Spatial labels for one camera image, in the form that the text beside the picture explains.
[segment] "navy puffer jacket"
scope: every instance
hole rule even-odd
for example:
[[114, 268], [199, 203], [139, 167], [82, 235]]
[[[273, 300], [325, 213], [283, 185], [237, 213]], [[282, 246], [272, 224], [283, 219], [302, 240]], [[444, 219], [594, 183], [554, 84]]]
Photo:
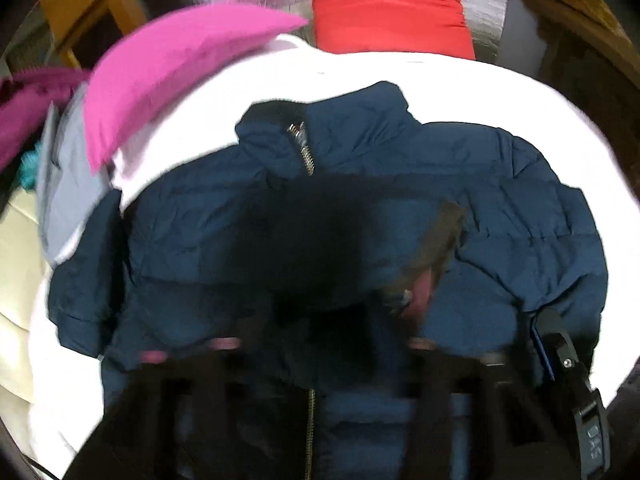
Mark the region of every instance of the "navy puffer jacket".
[[[443, 202], [465, 219], [421, 334], [453, 354], [508, 352], [534, 383], [529, 320], [552, 306], [589, 367], [607, 269], [582, 192], [520, 138], [420, 124], [407, 108], [388, 82], [309, 105], [254, 105], [237, 146], [171, 170], [123, 219], [119, 192], [108, 194], [49, 294], [60, 342], [103, 356], [106, 404], [145, 350], [188, 353], [278, 302], [326, 314], [363, 301], [398, 278]], [[314, 322], [297, 323], [306, 355], [318, 345]], [[350, 338], [348, 324], [336, 330], [334, 343]], [[316, 390], [314, 478], [394, 478], [409, 404], [326, 381], [340, 352], [303, 371], [289, 352], [278, 373]]]

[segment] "wooden furniture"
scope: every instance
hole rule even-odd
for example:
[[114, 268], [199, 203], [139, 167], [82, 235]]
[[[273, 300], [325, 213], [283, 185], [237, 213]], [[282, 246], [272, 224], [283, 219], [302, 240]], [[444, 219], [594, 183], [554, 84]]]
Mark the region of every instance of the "wooden furniture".
[[548, 43], [537, 79], [596, 123], [640, 198], [640, 55], [603, 0], [522, 0]]
[[[40, 0], [40, 7], [62, 62], [77, 68], [92, 68], [100, 50], [151, 18], [140, 0]], [[92, 40], [82, 44], [82, 38], [92, 29]]]

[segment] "wooden chair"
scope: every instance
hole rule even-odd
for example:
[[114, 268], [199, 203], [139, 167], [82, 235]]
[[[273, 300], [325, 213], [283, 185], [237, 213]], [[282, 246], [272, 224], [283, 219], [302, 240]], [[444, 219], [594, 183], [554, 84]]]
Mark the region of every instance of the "wooden chair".
[[[40, 0], [40, 7], [60, 59], [75, 68], [92, 68], [100, 54], [119, 37], [151, 19], [140, 0]], [[92, 29], [94, 37], [83, 42]], [[92, 51], [80, 56], [76, 51], [86, 50], [87, 45]]]

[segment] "jacket collar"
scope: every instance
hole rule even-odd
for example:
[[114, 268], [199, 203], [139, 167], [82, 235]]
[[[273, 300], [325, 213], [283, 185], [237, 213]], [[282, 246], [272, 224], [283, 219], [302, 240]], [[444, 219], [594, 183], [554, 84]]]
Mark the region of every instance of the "jacket collar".
[[364, 155], [419, 123], [398, 86], [387, 81], [308, 105], [290, 101], [253, 104], [236, 125], [239, 143], [283, 178], [305, 174], [288, 127], [305, 123], [316, 170], [330, 170]]

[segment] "gold zipper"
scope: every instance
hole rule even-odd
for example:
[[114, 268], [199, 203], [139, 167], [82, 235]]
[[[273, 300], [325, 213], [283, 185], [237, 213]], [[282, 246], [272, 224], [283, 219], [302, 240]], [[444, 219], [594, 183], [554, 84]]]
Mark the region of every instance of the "gold zipper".
[[311, 155], [311, 149], [309, 148], [306, 137], [305, 123], [300, 123], [300, 125], [292, 124], [289, 127], [289, 133], [293, 136], [294, 140], [300, 147], [300, 155], [302, 155], [302, 161], [305, 163], [306, 172], [309, 175], [313, 175], [316, 170], [316, 164], [313, 156]]
[[[306, 172], [311, 176], [316, 170], [314, 158], [308, 144], [305, 123], [292, 124], [289, 133], [293, 136], [300, 149], [302, 161], [305, 163]], [[314, 453], [314, 416], [316, 411], [316, 391], [308, 391], [308, 414], [306, 418], [306, 443], [305, 443], [305, 477], [303, 480], [311, 480], [311, 468]]]
[[306, 462], [305, 462], [305, 479], [311, 480], [311, 466], [313, 462], [314, 452], [314, 412], [316, 410], [316, 391], [309, 390], [309, 411], [306, 419]]

